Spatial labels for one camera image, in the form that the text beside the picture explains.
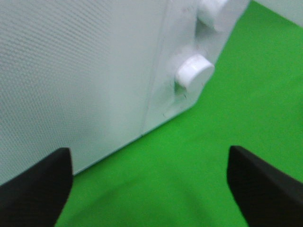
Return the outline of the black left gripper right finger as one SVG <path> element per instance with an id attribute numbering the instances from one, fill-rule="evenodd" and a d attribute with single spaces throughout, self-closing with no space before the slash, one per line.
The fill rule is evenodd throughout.
<path id="1" fill-rule="evenodd" d="M 229 148 L 227 183 L 250 227 L 301 227 L 303 184 L 241 146 Z"/>

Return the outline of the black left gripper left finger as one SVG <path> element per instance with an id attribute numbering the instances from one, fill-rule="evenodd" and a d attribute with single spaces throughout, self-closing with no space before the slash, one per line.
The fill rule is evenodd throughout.
<path id="1" fill-rule="evenodd" d="M 0 187 L 2 227 L 55 226 L 73 184 L 71 152 L 59 148 Z"/>

